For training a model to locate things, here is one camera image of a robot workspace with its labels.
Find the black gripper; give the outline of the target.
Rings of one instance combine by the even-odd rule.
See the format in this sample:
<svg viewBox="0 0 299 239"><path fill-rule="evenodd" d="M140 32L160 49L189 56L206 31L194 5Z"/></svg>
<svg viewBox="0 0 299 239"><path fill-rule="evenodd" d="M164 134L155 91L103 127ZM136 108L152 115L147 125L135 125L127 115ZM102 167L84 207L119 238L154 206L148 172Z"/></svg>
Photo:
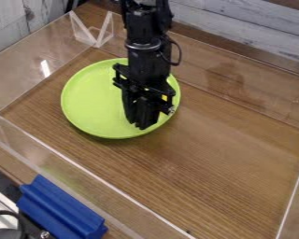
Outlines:
<svg viewBox="0 0 299 239"><path fill-rule="evenodd" d="M160 113L166 115L173 113L175 107L173 100L177 96L177 90L167 82L167 79L140 83L131 77L127 65L115 63L114 70L114 85L122 89L127 120L130 123L136 122L136 126L144 130L158 123ZM167 95L167 102L160 99L162 95Z"/></svg>

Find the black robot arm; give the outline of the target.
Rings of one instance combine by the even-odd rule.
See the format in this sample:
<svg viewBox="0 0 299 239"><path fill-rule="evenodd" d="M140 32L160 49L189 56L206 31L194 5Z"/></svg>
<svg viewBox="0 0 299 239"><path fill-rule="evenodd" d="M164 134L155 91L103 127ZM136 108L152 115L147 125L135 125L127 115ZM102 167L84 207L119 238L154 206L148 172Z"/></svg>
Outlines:
<svg viewBox="0 0 299 239"><path fill-rule="evenodd" d="M114 64L114 85L122 89L124 115L142 130L159 121L159 114L174 111L177 90L167 78L173 61L173 45L167 35L174 14L168 0L120 0L122 20L127 31L124 45L128 65Z"/></svg>

